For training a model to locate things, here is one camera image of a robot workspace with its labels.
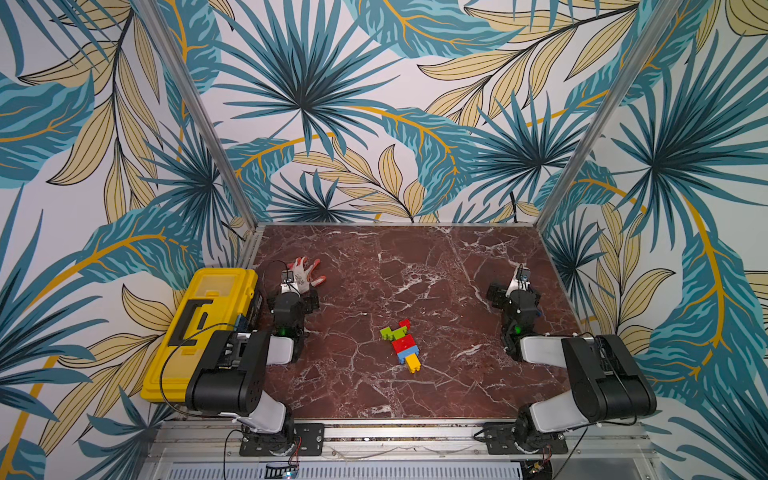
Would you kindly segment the orange 2x2 lego brick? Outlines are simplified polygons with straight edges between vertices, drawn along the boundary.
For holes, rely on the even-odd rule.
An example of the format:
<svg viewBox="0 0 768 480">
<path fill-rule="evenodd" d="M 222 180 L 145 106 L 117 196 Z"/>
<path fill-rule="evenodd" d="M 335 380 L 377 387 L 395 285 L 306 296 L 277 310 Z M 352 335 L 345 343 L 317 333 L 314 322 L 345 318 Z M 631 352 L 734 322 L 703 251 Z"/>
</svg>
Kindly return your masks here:
<svg viewBox="0 0 768 480">
<path fill-rule="evenodd" d="M 417 355 L 410 355 L 406 358 L 405 364 L 411 374 L 421 370 L 421 362 Z"/>
</svg>

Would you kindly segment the blue 2x4 lego brick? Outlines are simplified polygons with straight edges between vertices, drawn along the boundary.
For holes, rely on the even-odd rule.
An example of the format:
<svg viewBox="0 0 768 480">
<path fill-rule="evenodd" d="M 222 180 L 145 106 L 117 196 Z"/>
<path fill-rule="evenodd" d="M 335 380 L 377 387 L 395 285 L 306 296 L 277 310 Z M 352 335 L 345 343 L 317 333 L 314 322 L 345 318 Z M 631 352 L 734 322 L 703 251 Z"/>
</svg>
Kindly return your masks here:
<svg viewBox="0 0 768 480">
<path fill-rule="evenodd" d="M 418 354 L 419 354 L 419 349 L 418 349 L 417 346 L 414 346 L 414 347 L 411 347 L 409 349 L 402 350 L 402 351 L 398 352 L 397 356 L 398 356 L 399 362 L 401 364 L 404 364 L 405 361 L 406 361 L 406 358 L 408 356 L 410 356 L 410 355 L 418 355 Z"/>
</svg>

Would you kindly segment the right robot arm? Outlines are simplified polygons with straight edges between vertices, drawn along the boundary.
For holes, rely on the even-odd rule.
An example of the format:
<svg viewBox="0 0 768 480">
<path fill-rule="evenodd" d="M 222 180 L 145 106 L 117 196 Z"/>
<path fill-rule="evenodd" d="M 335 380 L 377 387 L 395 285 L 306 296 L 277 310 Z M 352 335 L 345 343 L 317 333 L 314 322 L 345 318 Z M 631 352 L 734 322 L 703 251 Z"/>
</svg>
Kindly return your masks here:
<svg viewBox="0 0 768 480">
<path fill-rule="evenodd" d="M 656 395 L 619 336 L 535 332 L 541 295 L 530 287 L 493 283 L 486 298 L 501 311 L 502 345 L 512 359 L 563 368 L 568 376 L 568 390 L 520 408 L 520 442 L 606 421 L 636 422 L 656 412 Z"/>
</svg>

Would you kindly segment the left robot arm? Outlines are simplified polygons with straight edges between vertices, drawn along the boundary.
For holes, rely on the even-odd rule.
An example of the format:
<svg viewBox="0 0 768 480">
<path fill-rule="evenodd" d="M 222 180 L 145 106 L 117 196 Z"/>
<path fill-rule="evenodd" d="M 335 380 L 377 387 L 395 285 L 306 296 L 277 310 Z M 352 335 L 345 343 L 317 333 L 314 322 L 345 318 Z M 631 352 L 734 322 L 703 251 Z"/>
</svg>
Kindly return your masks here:
<svg viewBox="0 0 768 480">
<path fill-rule="evenodd" d="M 317 291 L 288 290 L 270 304 L 271 331 L 212 334 L 185 392 L 193 411 L 229 417 L 252 434 L 293 435 L 289 408 L 264 391 L 270 365 L 298 361 L 306 339 L 305 316 L 319 308 Z"/>
</svg>

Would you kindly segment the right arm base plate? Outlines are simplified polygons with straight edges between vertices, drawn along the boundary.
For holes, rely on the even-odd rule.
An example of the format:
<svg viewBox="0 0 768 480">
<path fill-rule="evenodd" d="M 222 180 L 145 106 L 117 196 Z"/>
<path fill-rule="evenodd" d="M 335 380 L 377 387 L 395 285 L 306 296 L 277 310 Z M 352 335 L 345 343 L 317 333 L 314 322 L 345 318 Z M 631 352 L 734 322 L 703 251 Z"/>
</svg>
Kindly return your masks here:
<svg viewBox="0 0 768 480">
<path fill-rule="evenodd" d="M 484 423 L 473 439 L 483 443 L 490 455 L 565 454 L 569 452 L 562 433 L 541 433 L 509 422 Z"/>
</svg>

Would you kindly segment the green 2x4 lego brick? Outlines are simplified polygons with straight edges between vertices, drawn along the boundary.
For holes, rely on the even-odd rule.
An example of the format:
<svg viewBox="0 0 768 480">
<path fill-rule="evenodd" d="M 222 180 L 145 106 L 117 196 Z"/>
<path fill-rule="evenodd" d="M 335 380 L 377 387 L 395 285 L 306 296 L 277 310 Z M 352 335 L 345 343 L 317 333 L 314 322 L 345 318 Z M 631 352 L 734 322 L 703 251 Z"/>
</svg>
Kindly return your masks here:
<svg viewBox="0 0 768 480">
<path fill-rule="evenodd" d="M 408 328 L 406 326 L 400 327 L 396 330 L 392 330 L 388 334 L 387 339 L 389 341 L 399 340 L 401 338 L 404 338 L 407 333 L 408 333 Z"/>
</svg>

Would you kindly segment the red 2x4 lego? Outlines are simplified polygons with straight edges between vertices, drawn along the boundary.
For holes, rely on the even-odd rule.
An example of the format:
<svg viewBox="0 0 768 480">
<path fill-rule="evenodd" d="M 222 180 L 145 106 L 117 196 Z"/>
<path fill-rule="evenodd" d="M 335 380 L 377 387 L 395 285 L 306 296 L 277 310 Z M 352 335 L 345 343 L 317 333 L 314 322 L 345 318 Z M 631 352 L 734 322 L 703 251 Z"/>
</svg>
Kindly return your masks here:
<svg viewBox="0 0 768 480">
<path fill-rule="evenodd" d="M 419 347 L 411 341 L 406 341 L 405 338 L 394 341 L 393 348 L 399 358 L 406 358 L 409 355 L 419 354 Z"/>
<path fill-rule="evenodd" d="M 402 350 L 406 350 L 411 347 L 414 347 L 415 345 L 416 345 L 415 340 L 411 334 L 407 334 L 405 335 L 404 338 L 401 338 L 399 340 L 394 340 L 392 342 L 392 346 L 397 353 Z"/>
</svg>

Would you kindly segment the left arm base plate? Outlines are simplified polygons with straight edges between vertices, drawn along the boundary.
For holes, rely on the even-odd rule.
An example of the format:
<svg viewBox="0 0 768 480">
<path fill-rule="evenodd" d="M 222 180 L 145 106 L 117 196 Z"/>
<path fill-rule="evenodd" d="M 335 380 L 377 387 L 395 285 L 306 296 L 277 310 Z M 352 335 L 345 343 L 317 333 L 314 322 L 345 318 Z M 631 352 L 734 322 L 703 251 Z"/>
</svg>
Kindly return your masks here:
<svg viewBox="0 0 768 480">
<path fill-rule="evenodd" d="M 274 434 L 246 432 L 239 450 L 243 457 L 288 456 L 319 457 L 325 437 L 323 423 L 288 423 Z"/>
</svg>

